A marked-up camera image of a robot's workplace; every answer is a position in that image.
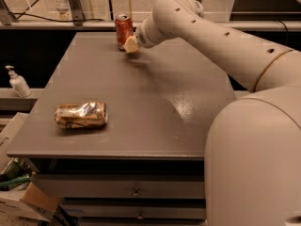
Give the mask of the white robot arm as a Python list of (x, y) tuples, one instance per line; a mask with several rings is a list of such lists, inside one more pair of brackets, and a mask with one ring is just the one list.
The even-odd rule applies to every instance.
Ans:
[(301, 53), (203, 19), (195, 0), (158, 0), (128, 52), (181, 38), (247, 89), (205, 146), (208, 226), (300, 226)]

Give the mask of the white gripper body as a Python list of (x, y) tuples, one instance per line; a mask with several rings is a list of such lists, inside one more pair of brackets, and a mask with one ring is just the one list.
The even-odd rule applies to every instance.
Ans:
[(144, 48), (151, 48), (166, 40), (166, 35), (162, 33), (152, 17), (144, 20), (135, 30), (138, 43)]

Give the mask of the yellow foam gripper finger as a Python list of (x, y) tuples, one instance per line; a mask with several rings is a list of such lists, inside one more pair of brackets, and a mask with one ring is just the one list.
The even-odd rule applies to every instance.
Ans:
[(130, 36), (123, 44), (123, 48), (127, 53), (136, 53), (139, 51), (140, 45), (136, 36)]

